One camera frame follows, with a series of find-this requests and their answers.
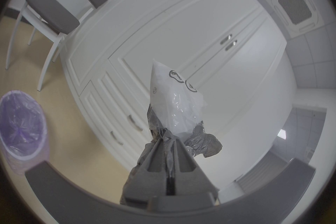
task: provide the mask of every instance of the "cabinet handle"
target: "cabinet handle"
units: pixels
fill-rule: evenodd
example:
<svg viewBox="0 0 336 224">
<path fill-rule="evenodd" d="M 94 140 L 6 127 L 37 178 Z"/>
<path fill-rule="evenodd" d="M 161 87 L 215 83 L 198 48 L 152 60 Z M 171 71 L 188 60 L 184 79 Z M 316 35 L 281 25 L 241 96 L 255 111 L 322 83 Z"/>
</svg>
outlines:
<svg viewBox="0 0 336 224">
<path fill-rule="evenodd" d="M 112 137 L 114 138 L 114 140 L 117 141 L 117 143 L 118 143 L 119 145 L 122 146 L 122 145 L 124 144 L 124 143 L 120 142 L 120 141 L 116 138 L 116 136 L 114 135 L 113 131 L 111 131 L 110 134 L 112 135 Z"/>
<path fill-rule="evenodd" d="M 237 44 L 237 40 L 233 41 L 231 44 L 227 45 L 227 47 L 225 48 L 225 51 L 228 51 L 230 48 L 232 48 L 236 44 Z"/>
<path fill-rule="evenodd" d="M 225 37 L 221 42 L 220 44 L 223 45 L 226 41 L 230 40 L 232 37 L 232 34 L 228 35 L 227 37 Z"/>
<path fill-rule="evenodd" d="M 129 115 L 128 118 L 139 131 L 142 132 L 144 130 L 139 125 L 136 124 L 135 120 L 132 118 L 132 115 Z"/>
</svg>

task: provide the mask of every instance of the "ceiling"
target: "ceiling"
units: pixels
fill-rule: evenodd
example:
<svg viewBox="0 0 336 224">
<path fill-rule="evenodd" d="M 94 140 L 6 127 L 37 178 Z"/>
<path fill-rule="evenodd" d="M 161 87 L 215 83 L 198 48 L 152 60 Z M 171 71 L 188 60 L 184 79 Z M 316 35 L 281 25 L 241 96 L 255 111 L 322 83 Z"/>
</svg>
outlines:
<svg viewBox="0 0 336 224">
<path fill-rule="evenodd" d="M 325 118 L 324 112 L 293 108 L 282 128 L 286 139 L 276 137 L 271 151 L 287 162 L 294 157 L 307 162 L 306 147 L 316 149 Z"/>
<path fill-rule="evenodd" d="M 336 15 L 329 0 L 313 0 L 324 20 L 321 28 L 291 39 L 282 21 L 265 0 L 258 0 L 287 39 L 286 52 L 298 88 L 336 88 Z"/>
</svg>

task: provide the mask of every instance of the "gray curved bar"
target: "gray curved bar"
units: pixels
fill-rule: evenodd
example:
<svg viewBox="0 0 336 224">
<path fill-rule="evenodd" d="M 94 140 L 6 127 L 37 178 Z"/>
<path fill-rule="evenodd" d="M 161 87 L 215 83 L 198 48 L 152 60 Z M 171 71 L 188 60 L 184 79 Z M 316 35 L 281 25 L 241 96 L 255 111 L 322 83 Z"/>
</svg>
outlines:
<svg viewBox="0 0 336 224">
<path fill-rule="evenodd" d="M 315 169 L 292 159 L 265 186 L 233 201 L 204 210 L 158 214 L 117 205 L 91 195 L 65 179 L 49 163 L 26 172 L 26 178 L 46 210 L 60 224 L 111 223 L 280 223 L 308 188 Z"/>
</svg>

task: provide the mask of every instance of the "purple trash bag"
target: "purple trash bag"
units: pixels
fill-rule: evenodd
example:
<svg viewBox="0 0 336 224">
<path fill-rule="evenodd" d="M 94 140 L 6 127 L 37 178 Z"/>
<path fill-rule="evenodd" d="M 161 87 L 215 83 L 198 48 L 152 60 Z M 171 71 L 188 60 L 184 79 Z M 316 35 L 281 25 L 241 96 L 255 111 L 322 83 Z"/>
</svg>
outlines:
<svg viewBox="0 0 336 224">
<path fill-rule="evenodd" d="M 47 123 L 41 106 L 28 94 L 10 91 L 0 100 L 0 148 L 12 170 L 23 174 L 49 160 Z"/>
</svg>

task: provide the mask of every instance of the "beige floor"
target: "beige floor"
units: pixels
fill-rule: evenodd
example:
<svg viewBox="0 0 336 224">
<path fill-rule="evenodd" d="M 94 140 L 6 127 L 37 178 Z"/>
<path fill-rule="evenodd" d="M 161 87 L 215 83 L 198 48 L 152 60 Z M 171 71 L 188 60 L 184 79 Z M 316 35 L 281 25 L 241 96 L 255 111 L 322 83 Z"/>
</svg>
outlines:
<svg viewBox="0 0 336 224">
<path fill-rule="evenodd" d="M 9 70 L 5 70 L 7 46 L 15 20 L 0 21 L 0 96 L 10 90 L 31 95 L 42 106 L 48 124 L 50 162 L 69 180 L 103 199 L 119 202 L 128 172 L 98 141 L 80 113 L 67 85 L 61 61 L 50 64 L 42 91 L 36 90 L 45 58 L 52 42 L 36 33 L 27 45 L 33 27 L 20 23 Z M 42 207 L 24 176 L 3 164 L 15 188 L 46 223 L 55 223 Z"/>
</svg>

